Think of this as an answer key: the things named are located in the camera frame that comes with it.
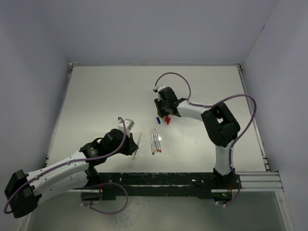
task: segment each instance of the gray floor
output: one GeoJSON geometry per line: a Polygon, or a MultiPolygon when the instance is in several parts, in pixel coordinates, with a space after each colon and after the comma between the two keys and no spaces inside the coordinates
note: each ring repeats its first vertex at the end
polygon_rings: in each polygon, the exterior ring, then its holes
{"type": "MultiPolygon", "coordinates": [[[[115,211],[125,201],[95,205],[115,211]]],[[[46,201],[32,214],[28,231],[284,231],[273,192],[243,192],[229,207],[211,200],[176,197],[130,197],[118,215],[102,215],[80,206],[80,193],[67,192],[46,201]]]]}

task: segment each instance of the gray wall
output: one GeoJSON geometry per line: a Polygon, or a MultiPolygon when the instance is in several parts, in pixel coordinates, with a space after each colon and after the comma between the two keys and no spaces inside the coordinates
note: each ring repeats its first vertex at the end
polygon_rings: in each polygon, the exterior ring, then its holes
{"type": "Polygon", "coordinates": [[[279,170],[296,230],[308,228],[308,1],[281,0],[244,62],[272,170],[279,170]]]}
{"type": "Polygon", "coordinates": [[[235,64],[277,0],[38,2],[70,62],[235,64]]]}
{"type": "MultiPolygon", "coordinates": [[[[41,168],[59,113],[68,60],[32,0],[0,1],[0,206],[13,172],[41,168]]],[[[0,212],[1,230],[17,220],[0,212]]]]}

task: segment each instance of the cable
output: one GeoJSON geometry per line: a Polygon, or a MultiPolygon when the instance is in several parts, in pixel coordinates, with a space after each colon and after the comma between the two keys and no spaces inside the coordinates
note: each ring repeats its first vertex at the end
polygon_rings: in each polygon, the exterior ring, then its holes
{"type": "Polygon", "coordinates": [[[116,212],[104,212],[104,211],[98,210],[98,209],[93,208],[92,206],[90,206],[90,205],[84,203],[83,199],[81,198],[82,205],[84,205],[85,207],[87,207],[87,208],[89,208],[89,209],[92,209],[92,210],[94,210],[94,211],[96,211],[96,212],[105,214],[105,215],[114,215],[114,214],[118,214],[118,213],[122,212],[122,211],[125,209],[125,207],[127,206],[127,204],[128,204],[128,193],[127,193],[127,191],[125,190],[125,188],[124,188],[122,185],[120,185],[120,184],[118,184],[118,183],[114,183],[114,182],[107,182],[107,183],[97,184],[97,185],[93,185],[93,186],[89,186],[89,187],[83,187],[82,189],[91,189],[91,188],[96,188],[96,187],[99,187],[99,186],[111,185],[111,184],[112,184],[112,185],[119,186],[119,187],[124,191],[124,193],[125,193],[125,195],[126,195],[125,204],[124,204],[124,206],[123,206],[122,208],[120,208],[118,211],[116,211],[116,212]]]}
{"type": "Polygon", "coordinates": [[[187,102],[188,102],[190,105],[192,105],[192,106],[204,107],[204,108],[213,108],[213,107],[216,107],[217,105],[219,105],[219,104],[221,104],[221,103],[223,103],[223,102],[226,102],[226,101],[228,101],[228,100],[230,100],[230,99],[234,99],[234,98],[237,98],[237,97],[246,97],[246,98],[249,98],[249,99],[251,99],[251,101],[252,101],[253,104],[254,104],[254,110],[253,110],[253,112],[252,112],[251,118],[250,118],[250,120],[249,120],[247,126],[246,126],[245,129],[242,131],[242,133],[233,141],[233,143],[230,145],[230,149],[229,149],[229,167],[230,167],[232,173],[236,176],[236,178],[237,178],[237,180],[238,180],[238,184],[239,184],[239,189],[238,189],[238,191],[237,191],[235,197],[234,197],[231,201],[229,201],[228,203],[226,203],[226,204],[221,204],[221,205],[223,205],[223,206],[230,205],[230,204],[232,204],[232,203],[238,198],[238,196],[239,196],[239,194],[240,194],[240,190],[241,190],[240,187],[241,187],[241,185],[242,185],[241,179],[240,179],[239,176],[235,173],[234,169],[233,169],[232,166],[231,166],[231,161],[232,161],[232,159],[231,159],[231,157],[232,157],[232,149],[233,149],[234,145],[237,143],[237,141],[247,132],[248,128],[250,127],[250,125],[251,125],[252,122],[254,121],[254,119],[255,119],[255,117],[256,117],[256,113],[257,113],[257,103],[256,103],[255,99],[254,99],[252,96],[247,95],[247,94],[232,95],[232,96],[229,96],[229,97],[227,97],[227,98],[225,98],[225,99],[223,99],[223,100],[217,102],[217,103],[214,104],[214,105],[203,105],[203,104],[198,104],[198,103],[191,103],[191,102],[189,102],[189,99],[190,99],[190,97],[191,97],[191,95],[192,95],[191,86],[190,86],[190,84],[188,83],[187,79],[186,79],[185,77],[183,77],[182,75],[178,74],[178,73],[175,73],[175,72],[167,72],[167,73],[162,74],[162,75],[157,79],[157,81],[155,82],[155,85],[154,85],[154,86],[156,87],[158,81],[159,81],[163,76],[168,75],[168,74],[177,75],[177,76],[181,77],[181,78],[186,82],[186,84],[187,84],[187,86],[188,86],[188,89],[189,89],[189,95],[188,95],[188,97],[187,97],[187,102]]]}
{"type": "Polygon", "coordinates": [[[83,158],[83,159],[74,159],[74,160],[70,160],[69,162],[64,162],[64,163],[61,163],[59,165],[56,165],[52,168],[49,168],[47,169],[46,171],[40,173],[37,175],[37,177],[35,178],[32,178],[30,180],[28,180],[26,183],[24,183],[22,186],[20,186],[13,194],[12,196],[8,199],[8,201],[6,202],[5,206],[4,206],[4,210],[3,212],[5,214],[10,214],[12,213],[12,211],[7,211],[8,209],[8,206],[9,204],[12,202],[12,199],[23,189],[25,188],[27,185],[31,184],[33,181],[35,180],[38,180],[40,177],[44,176],[46,173],[49,173],[55,169],[58,169],[62,166],[65,166],[65,165],[69,165],[70,163],[74,163],[74,162],[79,162],[79,161],[92,161],[92,160],[99,160],[99,159],[103,159],[103,158],[107,158],[107,157],[110,157],[114,154],[116,154],[116,152],[118,150],[120,150],[120,148],[123,146],[124,144],[124,141],[125,141],[125,138],[126,138],[126,127],[125,127],[125,121],[122,117],[118,117],[118,120],[121,120],[122,124],[123,124],[123,128],[124,128],[124,136],[123,136],[123,139],[122,139],[122,142],[120,143],[120,145],[113,151],[113,152],[110,152],[109,154],[106,154],[106,155],[103,155],[103,156],[99,156],[99,157],[94,157],[94,158],[83,158]]]}

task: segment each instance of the white table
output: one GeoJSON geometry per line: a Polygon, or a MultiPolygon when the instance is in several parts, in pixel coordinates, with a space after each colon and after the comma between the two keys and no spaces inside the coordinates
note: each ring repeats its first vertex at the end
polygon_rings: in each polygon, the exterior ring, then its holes
{"type": "MultiPolygon", "coordinates": [[[[187,78],[193,102],[213,104],[244,93],[236,66],[75,66],[48,165],[117,128],[117,117],[121,116],[134,120],[135,142],[142,132],[136,159],[116,154],[97,166],[98,172],[212,172],[215,146],[202,122],[175,116],[169,125],[156,121],[153,85],[161,74],[170,71],[187,78]],[[151,128],[162,137],[162,152],[155,155],[149,144],[151,128]]],[[[170,86],[178,98],[188,96],[188,88],[178,76],[167,75],[159,84],[170,86]]],[[[246,99],[226,104],[243,130],[251,116],[246,99]]],[[[253,126],[235,145],[234,166],[239,172],[266,171],[253,126]]]]}

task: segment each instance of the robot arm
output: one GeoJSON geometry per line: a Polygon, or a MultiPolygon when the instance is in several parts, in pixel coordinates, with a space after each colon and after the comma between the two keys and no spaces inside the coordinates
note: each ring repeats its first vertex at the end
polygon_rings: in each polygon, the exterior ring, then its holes
{"type": "MultiPolygon", "coordinates": [[[[126,127],[126,138],[122,147],[116,153],[124,155],[132,155],[138,149],[132,138],[130,130],[134,126],[132,120],[124,121],[126,127]]],[[[7,187],[5,195],[9,199],[23,184],[36,180],[25,186],[10,202],[15,218],[23,217],[32,212],[39,204],[47,199],[71,189],[81,188],[92,184],[93,181],[98,181],[99,174],[95,170],[95,166],[102,164],[106,158],[98,158],[88,161],[94,157],[105,156],[116,150],[123,140],[124,127],[122,122],[119,123],[117,129],[108,132],[103,138],[96,138],[93,142],[85,144],[79,151],[75,152],[70,157],[42,168],[36,171],[24,174],[23,170],[15,172],[7,187]],[[82,161],[72,162],[75,159],[83,159],[82,161]],[[42,172],[48,171],[42,177],[38,177],[42,172]]]]}
{"type": "Polygon", "coordinates": [[[160,117],[167,115],[189,117],[204,123],[210,140],[216,146],[214,172],[223,177],[231,174],[233,151],[230,155],[229,150],[233,140],[237,138],[240,125],[228,107],[224,103],[213,108],[190,105],[185,98],[178,100],[172,88],[163,85],[155,87],[154,92],[158,93],[154,102],[160,117]]]}

